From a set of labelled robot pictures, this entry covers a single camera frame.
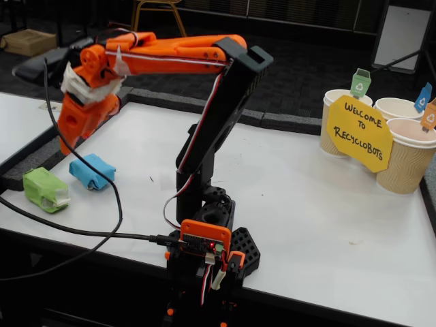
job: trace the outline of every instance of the floor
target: floor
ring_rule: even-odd
[[[31,18],[29,28],[56,32],[56,24],[47,20]],[[0,34],[9,29],[0,22]],[[178,31],[173,26],[152,28],[158,37],[174,37]],[[65,40],[72,40],[80,34],[80,25],[64,24]],[[189,35],[220,34],[219,29],[202,29],[187,26]],[[97,33],[90,29],[91,35]],[[243,34],[249,46],[257,45],[269,52],[275,59],[268,74],[247,104],[250,110],[293,114],[305,117],[322,117],[322,99],[325,92],[342,88],[351,80],[357,68],[372,69],[371,53],[368,49],[350,49],[346,45],[313,45],[271,37]],[[0,52],[0,91],[30,97],[44,97],[44,90],[24,84],[11,75],[11,69],[26,60],[26,57]],[[207,99],[214,76],[209,75],[146,75],[129,77],[124,85],[156,92],[171,93],[197,99]],[[388,71],[372,76],[368,95],[375,101],[381,97],[401,97],[414,101],[426,80],[414,86],[415,77]],[[61,100],[59,90],[50,90],[54,100]]]

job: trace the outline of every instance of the black 3d printed part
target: black 3d printed part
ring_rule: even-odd
[[[245,253],[244,267],[240,272],[244,277],[249,276],[253,271],[259,268],[260,252],[247,228],[239,227],[232,233],[230,251]]]

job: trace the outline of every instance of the white paper cup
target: white paper cup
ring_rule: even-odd
[[[338,158],[345,158],[347,155],[338,150],[338,148],[334,145],[330,135],[327,132],[327,121],[328,121],[328,111],[330,109],[330,105],[338,100],[342,95],[349,95],[352,97],[353,95],[349,90],[331,90],[327,92],[324,96],[324,107],[322,109],[322,124],[321,124],[321,150],[323,152],[328,153],[330,155],[334,155]],[[368,106],[373,105],[373,100],[365,95],[360,98],[360,101]]]
[[[377,173],[377,183],[397,194],[413,193],[436,152],[436,131],[422,130],[419,121],[395,118],[388,121],[394,136],[388,169]]]
[[[412,101],[397,99],[395,97],[384,97],[375,102],[374,108],[381,112],[381,115],[386,119],[393,118],[422,118],[424,111],[418,112],[415,109],[415,103]]]

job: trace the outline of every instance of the green block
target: green block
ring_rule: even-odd
[[[365,94],[367,94],[370,84],[370,73],[367,70],[358,68],[357,72],[353,75],[353,83],[350,92],[356,97],[364,97]]]
[[[68,185],[47,169],[41,167],[28,171],[22,178],[25,195],[48,213],[55,213],[68,206]]]

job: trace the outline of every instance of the blue flag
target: blue flag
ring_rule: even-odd
[[[430,96],[431,96],[432,86],[430,83],[427,83],[425,87],[422,88],[420,96],[416,99],[415,109],[418,112],[422,112],[427,106]]]

